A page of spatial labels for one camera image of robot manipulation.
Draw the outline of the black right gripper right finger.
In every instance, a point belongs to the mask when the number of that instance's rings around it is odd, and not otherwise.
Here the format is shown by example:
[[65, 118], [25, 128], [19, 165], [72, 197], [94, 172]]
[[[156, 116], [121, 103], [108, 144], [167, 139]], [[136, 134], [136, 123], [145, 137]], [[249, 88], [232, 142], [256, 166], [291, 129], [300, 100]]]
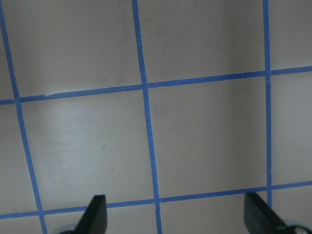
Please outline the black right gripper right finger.
[[257, 193], [244, 195], [244, 224], [250, 234], [293, 233]]

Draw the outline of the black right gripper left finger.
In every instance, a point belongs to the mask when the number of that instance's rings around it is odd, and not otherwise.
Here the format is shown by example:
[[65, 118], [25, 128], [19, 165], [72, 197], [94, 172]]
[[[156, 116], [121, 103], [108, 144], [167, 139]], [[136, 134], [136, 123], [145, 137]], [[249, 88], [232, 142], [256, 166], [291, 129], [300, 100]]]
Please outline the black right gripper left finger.
[[105, 195], [95, 195], [82, 218], [75, 227], [74, 234], [105, 234], [107, 229], [107, 206]]

